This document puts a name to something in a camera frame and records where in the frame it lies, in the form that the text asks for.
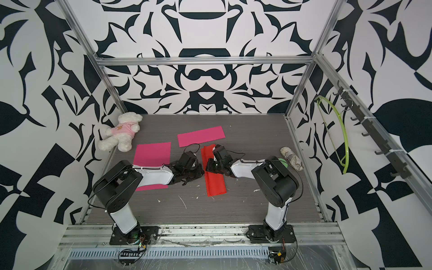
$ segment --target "pink paper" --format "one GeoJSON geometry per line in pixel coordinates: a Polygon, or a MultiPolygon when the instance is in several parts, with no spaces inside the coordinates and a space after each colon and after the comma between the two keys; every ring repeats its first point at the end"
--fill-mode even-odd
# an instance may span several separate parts
{"type": "Polygon", "coordinates": [[[168,188],[168,185],[156,184],[156,185],[148,185],[137,188],[135,191],[149,191],[152,189],[162,189],[168,188]]]}
{"type": "Polygon", "coordinates": [[[205,143],[213,140],[225,138],[225,133],[221,126],[198,130],[189,133],[178,134],[178,145],[184,147],[193,143],[205,143]]]}
{"type": "MultiPolygon", "coordinates": [[[[169,164],[171,155],[171,143],[138,144],[133,159],[133,164],[143,167],[159,167],[169,164]]],[[[155,184],[142,186],[136,191],[147,191],[152,189],[168,188],[168,185],[155,184]]]]}

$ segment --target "wall hook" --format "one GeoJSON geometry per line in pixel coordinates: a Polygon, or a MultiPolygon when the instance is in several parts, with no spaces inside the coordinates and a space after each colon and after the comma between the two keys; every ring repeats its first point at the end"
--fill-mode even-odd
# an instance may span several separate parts
{"type": "Polygon", "coordinates": [[[344,111],[351,110],[353,108],[353,105],[354,105],[353,100],[349,98],[349,99],[346,99],[345,102],[346,102],[346,104],[345,105],[342,104],[341,106],[344,108],[348,108],[348,109],[344,109],[344,111]]]}
{"type": "Polygon", "coordinates": [[[332,93],[333,95],[340,95],[343,92],[343,87],[339,86],[339,90],[335,93],[332,93]]]}

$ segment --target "patterned shoe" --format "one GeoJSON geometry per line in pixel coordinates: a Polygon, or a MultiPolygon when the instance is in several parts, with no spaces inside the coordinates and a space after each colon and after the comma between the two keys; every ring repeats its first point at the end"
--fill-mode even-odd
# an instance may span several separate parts
{"type": "Polygon", "coordinates": [[[289,147],[282,147],[280,153],[296,171],[303,170],[303,162],[289,147]]]}

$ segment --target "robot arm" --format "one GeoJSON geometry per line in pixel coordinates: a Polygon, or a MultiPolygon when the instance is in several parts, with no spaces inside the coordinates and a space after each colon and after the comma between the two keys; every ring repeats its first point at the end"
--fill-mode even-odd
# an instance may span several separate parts
{"type": "Polygon", "coordinates": [[[288,204],[299,187],[294,175],[275,156],[257,161],[234,160],[221,145],[216,145],[213,154],[215,158],[209,159],[206,171],[257,181],[269,201],[264,232],[269,240],[275,240],[284,229],[288,204]]]}
{"type": "Polygon", "coordinates": [[[183,153],[178,161],[161,167],[143,168],[122,160],[93,185],[93,192],[131,244],[141,231],[128,203],[138,187],[178,182],[186,185],[203,174],[202,165],[191,151],[183,153]]]}

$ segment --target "plastic sheet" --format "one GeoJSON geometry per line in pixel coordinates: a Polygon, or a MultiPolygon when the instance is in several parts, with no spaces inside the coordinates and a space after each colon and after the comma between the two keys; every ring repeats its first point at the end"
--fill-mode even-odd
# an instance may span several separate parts
{"type": "Polygon", "coordinates": [[[207,188],[208,197],[222,195],[226,193],[226,186],[225,186],[225,180],[223,175],[206,171],[207,161],[209,159],[214,158],[213,147],[215,146],[216,144],[211,144],[209,146],[204,146],[201,149],[201,156],[203,158],[203,168],[205,171],[204,177],[206,179],[206,188],[207,188]]]}
{"type": "MultiPolygon", "coordinates": [[[[152,248],[149,251],[163,251],[166,248],[152,248]]],[[[287,258],[294,254],[295,245],[287,246],[287,258]]],[[[329,245],[300,245],[296,256],[287,263],[275,265],[270,264],[262,256],[238,256],[225,258],[172,258],[156,257],[142,258],[131,266],[123,266],[116,259],[89,259],[71,258],[66,262],[65,270],[171,270],[171,269],[251,269],[251,270],[272,270],[272,269],[295,269],[295,270],[336,270],[340,269],[337,256],[333,246],[329,245]]]]}

